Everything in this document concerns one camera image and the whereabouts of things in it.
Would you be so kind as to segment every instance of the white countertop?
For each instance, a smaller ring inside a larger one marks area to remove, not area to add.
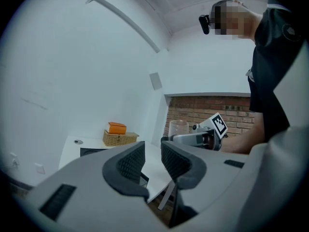
[[[82,145],[77,145],[74,141],[83,141]],[[68,136],[64,144],[60,158],[59,169],[69,162],[80,157],[80,148],[113,148],[106,146],[102,139],[91,139],[84,137]],[[149,178],[147,189],[149,199],[152,201],[159,195],[170,183],[171,177],[161,162],[161,149],[145,141],[145,158],[146,162],[142,168],[142,173]]]

